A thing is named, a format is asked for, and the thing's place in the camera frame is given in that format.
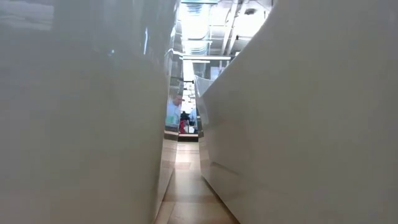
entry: glossy white surface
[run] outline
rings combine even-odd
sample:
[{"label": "glossy white surface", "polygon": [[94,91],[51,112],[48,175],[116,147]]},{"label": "glossy white surface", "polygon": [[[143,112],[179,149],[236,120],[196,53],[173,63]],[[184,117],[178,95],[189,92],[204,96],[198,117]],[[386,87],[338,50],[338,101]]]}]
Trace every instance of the glossy white surface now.
[{"label": "glossy white surface", "polygon": [[0,0],[1,223],[154,219],[177,8]]},{"label": "glossy white surface", "polygon": [[398,223],[397,39],[397,1],[278,2],[197,101],[242,224]]}]

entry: wooden floor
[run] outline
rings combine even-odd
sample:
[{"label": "wooden floor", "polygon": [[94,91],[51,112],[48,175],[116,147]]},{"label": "wooden floor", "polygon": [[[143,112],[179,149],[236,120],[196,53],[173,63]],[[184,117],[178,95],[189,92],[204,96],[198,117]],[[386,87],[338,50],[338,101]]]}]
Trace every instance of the wooden floor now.
[{"label": "wooden floor", "polygon": [[175,173],[155,224],[237,224],[200,174],[197,142],[178,144]]}]

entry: white panel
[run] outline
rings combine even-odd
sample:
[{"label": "white panel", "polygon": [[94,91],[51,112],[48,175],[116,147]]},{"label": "white panel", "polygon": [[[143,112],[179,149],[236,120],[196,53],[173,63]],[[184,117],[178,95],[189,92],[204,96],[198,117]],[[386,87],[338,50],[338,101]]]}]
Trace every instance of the white panel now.
[{"label": "white panel", "polygon": [[0,223],[153,220],[177,7],[0,0]]},{"label": "white panel", "polygon": [[397,40],[397,1],[278,2],[197,101],[242,224],[398,223]]}]

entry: ceiling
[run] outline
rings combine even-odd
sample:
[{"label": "ceiling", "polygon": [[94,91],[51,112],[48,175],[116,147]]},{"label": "ceiling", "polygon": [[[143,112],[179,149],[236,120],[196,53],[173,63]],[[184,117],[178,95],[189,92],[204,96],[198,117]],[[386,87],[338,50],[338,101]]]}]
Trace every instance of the ceiling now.
[{"label": "ceiling", "polygon": [[182,0],[175,49],[185,55],[232,55],[259,30],[273,0]]}]

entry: floor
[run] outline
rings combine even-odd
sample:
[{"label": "floor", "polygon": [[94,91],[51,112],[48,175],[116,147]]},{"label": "floor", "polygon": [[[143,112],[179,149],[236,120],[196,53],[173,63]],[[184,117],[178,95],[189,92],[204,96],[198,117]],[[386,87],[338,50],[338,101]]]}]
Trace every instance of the floor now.
[{"label": "floor", "polygon": [[239,224],[200,174],[197,142],[180,142],[155,224]]}]

